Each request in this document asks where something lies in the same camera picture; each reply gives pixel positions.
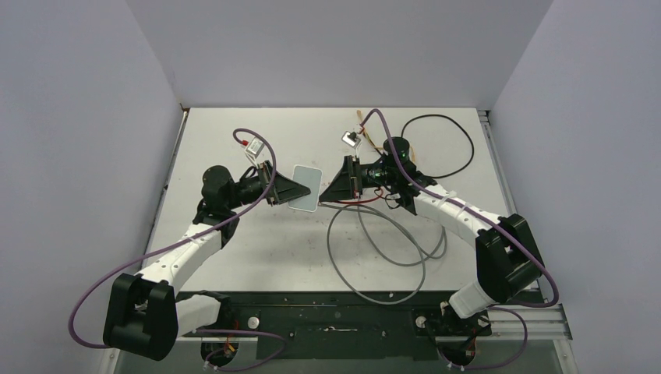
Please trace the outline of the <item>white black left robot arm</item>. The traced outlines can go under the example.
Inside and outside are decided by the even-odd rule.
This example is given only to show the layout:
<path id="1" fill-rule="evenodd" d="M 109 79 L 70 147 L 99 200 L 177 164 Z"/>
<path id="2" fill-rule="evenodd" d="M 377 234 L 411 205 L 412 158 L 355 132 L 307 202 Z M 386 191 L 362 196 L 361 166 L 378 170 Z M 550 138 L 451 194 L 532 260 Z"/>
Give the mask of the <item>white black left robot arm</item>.
<path id="1" fill-rule="evenodd" d="M 238 181 L 221 165 L 208 168 L 202 180 L 202 199 L 182 244 L 113 282 L 103 332 L 107 346 L 160 361 L 178 337 L 201 327 L 215 336 L 227 333 L 232 314 L 221 307 L 221 296 L 201 291 L 178 300 L 182 286 L 231 240 L 239 223 L 235 209 L 262 199 L 280 205 L 311 193 L 269 161 L 249 168 Z"/>

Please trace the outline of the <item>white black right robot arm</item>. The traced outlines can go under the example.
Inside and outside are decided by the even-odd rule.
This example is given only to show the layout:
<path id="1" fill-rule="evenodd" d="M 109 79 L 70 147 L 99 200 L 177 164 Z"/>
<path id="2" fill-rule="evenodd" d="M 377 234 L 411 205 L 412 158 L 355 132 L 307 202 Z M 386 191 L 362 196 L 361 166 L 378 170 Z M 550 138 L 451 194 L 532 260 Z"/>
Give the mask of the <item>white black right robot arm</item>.
<path id="1" fill-rule="evenodd" d="M 319 200 L 349 201 L 371 188 L 394 193 L 400 207 L 440 224 L 475 250 L 477 279 L 449 298 L 440 314 L 446 331 L 463 332 L 476 313 L 509 302 L 542 276 L 543 263 L 526 220 L 518 214 L 486 212 L 452 196 L 417 169 L 408 140 L 395 136 L 385 141 L 382 155 L 372 164 L 345 157 Z"/>

